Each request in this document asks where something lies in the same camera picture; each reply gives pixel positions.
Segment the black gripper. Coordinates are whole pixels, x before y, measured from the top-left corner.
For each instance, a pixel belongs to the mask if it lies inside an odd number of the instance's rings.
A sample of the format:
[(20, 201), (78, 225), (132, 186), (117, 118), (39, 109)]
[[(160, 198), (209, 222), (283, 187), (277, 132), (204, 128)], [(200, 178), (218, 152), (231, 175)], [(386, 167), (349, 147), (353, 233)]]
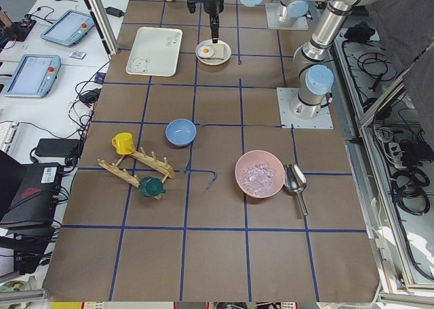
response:
[(212, 43), (219, 39), (219, 14), (223, 12), (224, 0), (203, 0), (204, 10), (210, 15), (210, 29)]

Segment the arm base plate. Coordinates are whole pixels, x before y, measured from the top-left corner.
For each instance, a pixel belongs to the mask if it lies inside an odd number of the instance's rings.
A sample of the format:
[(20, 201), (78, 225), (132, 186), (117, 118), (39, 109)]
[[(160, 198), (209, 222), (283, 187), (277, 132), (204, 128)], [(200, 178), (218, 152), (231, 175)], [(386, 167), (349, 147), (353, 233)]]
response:
[(267, 25), (275, 30), (308, 30), (306, 15), (309, 10), (308, 1), (292, 1), (266, 3)]
[(303, 104), (298, 91), (298, 88), (277, 88), (281, 126), (288, 129), (333, 129), (330, 108)]

